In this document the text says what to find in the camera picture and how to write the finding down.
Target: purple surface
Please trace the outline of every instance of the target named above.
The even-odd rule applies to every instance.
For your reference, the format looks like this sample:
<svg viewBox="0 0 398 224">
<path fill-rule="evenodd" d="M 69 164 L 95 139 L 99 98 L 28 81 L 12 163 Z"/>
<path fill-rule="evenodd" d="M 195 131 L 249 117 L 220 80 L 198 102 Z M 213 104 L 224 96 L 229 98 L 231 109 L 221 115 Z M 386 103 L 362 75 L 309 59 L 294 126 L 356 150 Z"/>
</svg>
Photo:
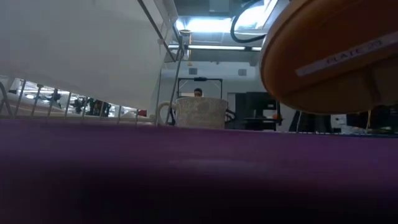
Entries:
<svg viewBox="0 0 398 224">
<path fill-rule="evenodd" d="M 62 121 L 0 127 L 0 223 L 246 222 L 280 211 L 296 220 L 398 208 L 397 139 Z"/>
</svg>

